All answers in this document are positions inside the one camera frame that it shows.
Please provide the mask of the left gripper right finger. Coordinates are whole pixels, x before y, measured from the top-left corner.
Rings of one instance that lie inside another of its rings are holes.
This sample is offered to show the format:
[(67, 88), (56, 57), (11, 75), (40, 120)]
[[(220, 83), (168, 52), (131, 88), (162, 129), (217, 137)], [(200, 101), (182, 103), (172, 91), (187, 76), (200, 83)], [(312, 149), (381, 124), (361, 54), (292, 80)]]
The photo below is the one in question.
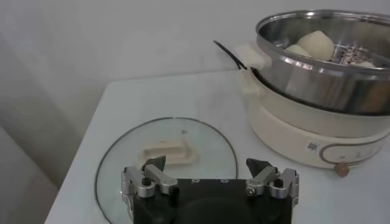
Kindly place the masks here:
[(252, 175), (252, 178), (246, 180), (248, 196), (257, 197), (267, 190), (276, 199), (299, 199), (299, 174), (296, 170), (285, 169), (280, 172), (269, 162), (253, 158), (246, 159), (246, 165)]

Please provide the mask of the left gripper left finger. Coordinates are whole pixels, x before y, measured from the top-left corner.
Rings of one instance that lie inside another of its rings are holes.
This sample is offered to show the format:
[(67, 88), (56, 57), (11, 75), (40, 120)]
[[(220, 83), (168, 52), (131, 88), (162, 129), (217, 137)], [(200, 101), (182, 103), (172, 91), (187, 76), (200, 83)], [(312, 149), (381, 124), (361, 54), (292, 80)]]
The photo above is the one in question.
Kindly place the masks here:
[(166, 157), (158, 156), (148, 159), (141, 169), (135, 166), (125, 167), (121, 173), (121, 194), (123, 198), (138, 195), (150, 198), (155, 195), (156, 188), (165, 195), (179, 193), (178, 179), (163, 173)]

